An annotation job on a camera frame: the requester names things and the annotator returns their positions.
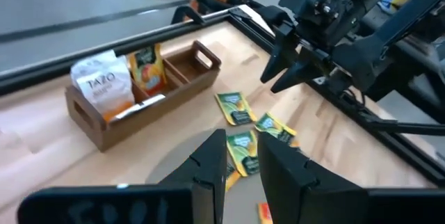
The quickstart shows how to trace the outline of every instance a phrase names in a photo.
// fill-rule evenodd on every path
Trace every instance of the orange tea packet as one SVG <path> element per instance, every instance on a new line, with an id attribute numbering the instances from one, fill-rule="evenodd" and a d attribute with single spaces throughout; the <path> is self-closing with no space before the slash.
<path id="1" fill-rule="evenodd" d="M 267 202 L 258 204 L 258 214 L 261 224 L 272 224 L 272 216 L 270 215 L 269 205 Z"/>
<path id="2" fill-rule="evenodd" d="M 241 175 L 230 163 L 228 163 L 227 177 L 225 179 L 225 191 L 227 192 L 236 183 L 236 181 L 239 180 L 239 178 L 241 178 Z"/>
<path id="3" fill-rule="evenodd" d="M 161 44 L 155 44 L 127 56 L 134 81 L 148 95 L 155 95 L 165 87 L 164 65 L 161 58 Z"/>

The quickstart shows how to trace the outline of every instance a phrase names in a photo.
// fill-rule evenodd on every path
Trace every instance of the white tea bag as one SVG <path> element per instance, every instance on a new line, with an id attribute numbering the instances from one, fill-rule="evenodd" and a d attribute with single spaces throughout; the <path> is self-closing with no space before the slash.
<path id="1" fill-rule="evenodd" d="M 99 65 L 93 73 L 76 80 L 83 96 L 102 114 L 105 121 L 134 105 L 131 77 L 127 66 L 115 58 Z"/>
<path id="2" fill-rule="evenodd" d="M 77 79 L 87 76 L 89 74 L 93 74 L 98 71 L 104 65 L 109 65 L 116 61 L 116 55 L 113 50 L 105 51 L 100 54 L 96 54 L 94 56 L 85 58 L 83 60 L 78 61 L 71 67 L 71 81 L 72 84 L 79 88 L 77 84 Z"/>

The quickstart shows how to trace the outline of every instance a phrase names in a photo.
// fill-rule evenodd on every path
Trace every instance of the wooden box handle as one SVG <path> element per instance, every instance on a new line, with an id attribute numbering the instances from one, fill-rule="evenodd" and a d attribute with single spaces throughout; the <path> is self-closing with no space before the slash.
<path id="1" fill-rule="evenodd" d="M 217 70 L 220 68 L 221 60 L 218 57 L 216 57 L 216 55 L 212 51 L 210 51 L 210 49 L 208 49 L 206 46 L 204 46 L 201 42 L 199 42 L 198 40 L 194 41 L 193 45 L 192 45 L 192 49 L 195 49 L 196 52 L 200 51 L 211 61 L 211 66 L 209 67 L 209 69 Z M 201 62 L 201 64 L 203 64 L 204 66 L 207 66 L 207 64 L 203 63 L 202 60 L 200 60 L 197 57 L 197 55 L 195 57 L 199 62 Z"/>
<path id="2" fill-rule="evenodd" d="M 77 120 L 85 122 L 92 130 L 105 130 L 106 122 L 100 113 L 88 102 L 74 86 L 67 87 L 65 96 L 67 103 L 70 103 L 72 112 Z"/>

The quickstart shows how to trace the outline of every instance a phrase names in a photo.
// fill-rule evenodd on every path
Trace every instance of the green tea packet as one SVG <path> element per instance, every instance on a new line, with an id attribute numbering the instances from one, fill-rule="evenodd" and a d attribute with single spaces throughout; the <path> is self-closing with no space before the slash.
<path id="1" fill-rule="evenodd" d="M 227 149 L 241 176 L 259 172 L 257 137 L 253 131 L 228 136 Z"/>
<path id="2" fill-rule="evenodd" d="M 236 181 L 241 178 L 241 175 L 238 173 L 237 170 L 230 164 L 227 163 L 227 178 L 225 179 L 225 191 L 227 192 L 235 183 Z"/>
<path id="3" fill-rule="evenodd" d="M 296 131 L 282 124 L 269 113 L 265 113 L 263 117 L 257 121 L 255 128 L 258 131 L 268 132 L 270 135 L 286 143 L 287 145 L 291 145 L 293 147 L 300 146 L 298 141 L 293 142 L 293 138 L 297 134 Z"/>
<path id="4" fill-rule="evenodd" d="M 222 112 L 229 124 L 233 126 L 257 121 L 244 96 L 237 93 L 216 94 Z"/>

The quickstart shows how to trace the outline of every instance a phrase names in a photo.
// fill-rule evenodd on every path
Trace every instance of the text tazo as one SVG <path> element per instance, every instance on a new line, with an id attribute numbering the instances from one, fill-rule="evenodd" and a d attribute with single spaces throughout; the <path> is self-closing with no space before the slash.
<path id="1" fill-rule="evenodd" d="M 90 84 L 91 88 L 95 88 L 97 86 L 103 86 L 104 84 L 107 84 L 108 82 L 112 82 L 116 79 L 115 75 L 113 73 L 108 73 L 101 75 L 97 77 L 96 79 L 88 81 L 88 84 Z"/>

